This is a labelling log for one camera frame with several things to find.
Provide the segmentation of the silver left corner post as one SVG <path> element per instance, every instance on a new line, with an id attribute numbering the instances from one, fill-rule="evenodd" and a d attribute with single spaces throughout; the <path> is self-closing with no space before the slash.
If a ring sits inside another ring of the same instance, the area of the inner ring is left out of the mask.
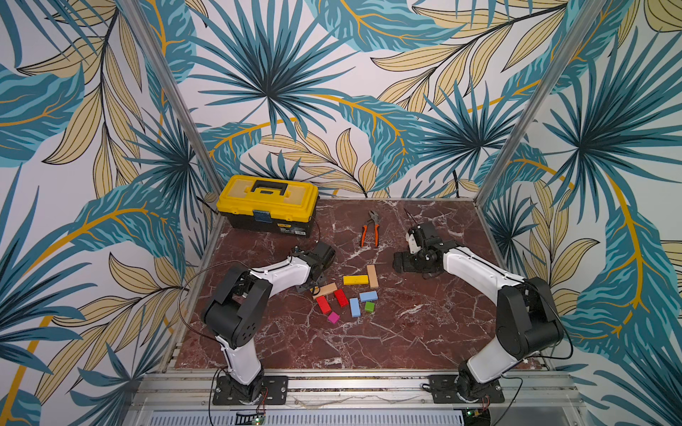
<path id="1" fill-rule="evenodd" d="M 163 56 L 161 46 L 156 42 L 155 35 L 145 18 L 140 2 L 123 0 L 120 2 L 120 5 L 128 18 L 133 35 L 138 37 L 140 46 L 145 55 L 147 55 L 152 69 L 155 71 L 161 89 L 165 91 L 165 94 L 167 95 L 176 118 L 179 120 L 185 134 L 188 136 L 190 146 L 195 150 L 198 161 L 204 168 L 212 191 L 218 195 L 224 188 L 224 182 L 211 164 L 209 152 L 202 141 L 201 134 L 191 117 L 184 99 L 182 99 L 179 87 L 172 75 L 168 62 Z"/>

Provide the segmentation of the yellow black toolbox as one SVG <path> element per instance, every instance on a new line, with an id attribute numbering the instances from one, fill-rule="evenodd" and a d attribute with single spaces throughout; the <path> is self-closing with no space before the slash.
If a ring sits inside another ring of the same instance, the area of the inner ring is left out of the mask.
<path id="1" fill-rule="evenodd" d="M 318 200 L 319 189 L 310 183 L 236 175 L 217 210 L 234 229 L 308 237 Z"/>

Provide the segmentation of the light blue upright block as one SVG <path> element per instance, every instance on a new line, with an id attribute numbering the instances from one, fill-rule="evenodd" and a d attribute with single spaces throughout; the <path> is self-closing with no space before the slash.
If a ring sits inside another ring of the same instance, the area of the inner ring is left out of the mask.
<path id="1" fill-rule="evenodd" d="M 349 303 L 351 309 L 351 316 L 353 318 L 360 318 L 362 315 L 360 308 L 360 300 L 358 298 L 351 298 L 349 300 Z"/>

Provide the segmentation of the light blue flat block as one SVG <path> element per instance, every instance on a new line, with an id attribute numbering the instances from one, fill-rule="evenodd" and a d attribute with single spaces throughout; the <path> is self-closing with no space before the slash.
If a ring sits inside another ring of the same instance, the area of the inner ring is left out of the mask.
<path id="1" fill-rule="evenodd" d="M 378 293 L 376 291 L 362 292 L 359 295 L 360 301 L 363 303 L 375 302 L 378 300 Z"/>

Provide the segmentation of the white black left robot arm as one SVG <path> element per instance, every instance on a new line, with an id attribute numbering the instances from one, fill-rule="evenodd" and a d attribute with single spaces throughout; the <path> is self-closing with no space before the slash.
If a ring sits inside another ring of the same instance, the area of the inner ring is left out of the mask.
<path id="1" fill-rule="evenodd" d="M 325 242 L 312 250 L 295 248 L 286 259 L 261 268 L 231 267 L 212 294 L 202 322 L 227 361 L 230 392 L 243 401 L 257 399 L 263 389 L 264 367 L 255 348 L 268 301 L 289 289 L 312 291 L 332 265 L 336 251 Z"/>

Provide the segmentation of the red block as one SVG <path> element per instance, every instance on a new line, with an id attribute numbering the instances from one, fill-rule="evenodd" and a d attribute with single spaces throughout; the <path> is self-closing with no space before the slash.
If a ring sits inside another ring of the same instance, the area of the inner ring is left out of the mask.
<path id="1" fill-rule="evenodd" d="M 337 289 L 333 292 L 333 295 L 335 296 L 337 303 L 339 304 L 340 307 L 346 307 L 350 305 L 349 300 L 346 296 L 346 293 L 344 292 L 343 289 Z"/>
<path id="2" fill-rule="evenodd" d="M 329 315 L 332 312 L 330 304 L 325 296 L 319 296 L 315 301 L 324 315 Z"/>

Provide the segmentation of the natural wood long block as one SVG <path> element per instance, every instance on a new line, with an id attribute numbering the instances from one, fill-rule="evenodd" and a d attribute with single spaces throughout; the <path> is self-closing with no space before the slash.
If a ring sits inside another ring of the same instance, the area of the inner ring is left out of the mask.
<path id="1" fill-rule="evenodd" d="M 376 266 L 374 266 L 374 264 L 369 264 L 367 266 L 367 275 L 368 275 L 368 279 L 369 279 L 369 286 L 372 289 L 377 289 L 379 287 L 378 274 L 377 274 Z"/>

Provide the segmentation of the yellow long block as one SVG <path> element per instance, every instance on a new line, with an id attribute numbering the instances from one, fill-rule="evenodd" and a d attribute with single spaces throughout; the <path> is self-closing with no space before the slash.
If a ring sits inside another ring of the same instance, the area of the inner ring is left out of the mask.
<path id="1" fill-rule="evenodd" d="M 343 277 L 345 286 L 369 285 L 369 276 L 364 275 L 346 275 Z"/>

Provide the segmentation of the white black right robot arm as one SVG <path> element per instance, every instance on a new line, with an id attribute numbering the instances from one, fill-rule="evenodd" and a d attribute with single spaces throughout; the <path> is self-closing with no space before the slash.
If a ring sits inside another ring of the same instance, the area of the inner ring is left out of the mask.
<path id="1" fill-rule="evenodd" d="M 508 272 L 455 241 L 444 241 L 429 222 L 408 229 L 406 241 L 408 250 L 394 254 L 394 271 L 449 273 L 497 307 L 495 336 L 459 367 L 455 392 L 462 401 L 490 397 L 504 373 L 564 339 L 561 317 L 544 280 Z"/>

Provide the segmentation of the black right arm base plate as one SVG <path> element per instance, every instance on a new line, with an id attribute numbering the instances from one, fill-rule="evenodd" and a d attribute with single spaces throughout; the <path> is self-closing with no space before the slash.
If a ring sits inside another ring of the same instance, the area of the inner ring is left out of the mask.
<path id="1" fill-rule="evenodd" d="M 421 388 L 432 395 L 435 404 L 504 402 L 504 394 L 499 381 L 478 383 L 468 376 L 431 375 Z"/>

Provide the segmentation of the silver aluminium corner post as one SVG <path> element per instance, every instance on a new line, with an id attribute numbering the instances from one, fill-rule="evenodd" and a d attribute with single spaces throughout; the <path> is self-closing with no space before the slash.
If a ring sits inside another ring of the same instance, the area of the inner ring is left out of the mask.
<path id="1" fill-rule="evenodd" d="M 509 163 L 511 157 L 520 145 L 521 139 L 535 118 L 538 109 L 541 108 L 543 102 L 559 81 L 562 73 L 572 61 L 573 56 L 582 44 L 582 40 L 586 37 L 593 22 L 600 16 L 600 12 L 606 3 L 607 1 L 605 0 L 587 1 L 580 10 L 575 19 L 575 24 L 567 31 L 566 40 L 559 46 L 555 58 L 549 63 L 543 78 L 539 81 L 535 92 L 527 102 L 511 135 L 504 147 L 499 151 L 497 159 L 491 167 L 484 185 L 474 199 L 477 208 L 482 208 L 487 203 L 495 185 L 504 173 L 506 164 Z"/>

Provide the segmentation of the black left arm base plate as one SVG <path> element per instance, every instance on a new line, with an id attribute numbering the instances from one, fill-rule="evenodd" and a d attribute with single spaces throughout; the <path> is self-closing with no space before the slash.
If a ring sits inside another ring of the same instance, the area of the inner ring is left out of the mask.
<path id="1" fill-rule="evenodd" d="M 288 376 L 263 376 L 251 384 L 241 384 L 231 376 L 217 379 L 211 403 L 216 406 L 255 405 L 283 406 L 289 390 Z"/>

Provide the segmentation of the orange groove joint pliers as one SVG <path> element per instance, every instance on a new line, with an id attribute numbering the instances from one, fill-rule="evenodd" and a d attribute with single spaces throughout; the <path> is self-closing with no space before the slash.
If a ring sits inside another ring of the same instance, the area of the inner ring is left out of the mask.
<path id="1" fill-rule="evenodd" d="M 362 228 L 362 236 L 361 236 L 361 246 L 364 247 L 368 241 L 369 241 L 369 232 L 373 232 L 373 242 L 374 242 L 374 247 L 377 248 L 379 246 L 380 242 L 380 237 L 379 237 L 379 215 L 376 213 L 376 211 L 369 211 L 369 219 L 368 221 L 363 225 Z"/>

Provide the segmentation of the aluminium front rail frame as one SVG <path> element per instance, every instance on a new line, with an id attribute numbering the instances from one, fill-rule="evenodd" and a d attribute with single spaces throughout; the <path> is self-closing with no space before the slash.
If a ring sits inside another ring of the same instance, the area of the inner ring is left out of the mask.
<path id="1" fill-rule="evenodd" d="M 141 382 L 125 425 L 589 425 L 572 378 L 516 370 L 503 398 L 465 403 L 440 397 L 431 370 L 269 369 L 266 402 L 240 405 L 209 370 L 152 374 Z"/>

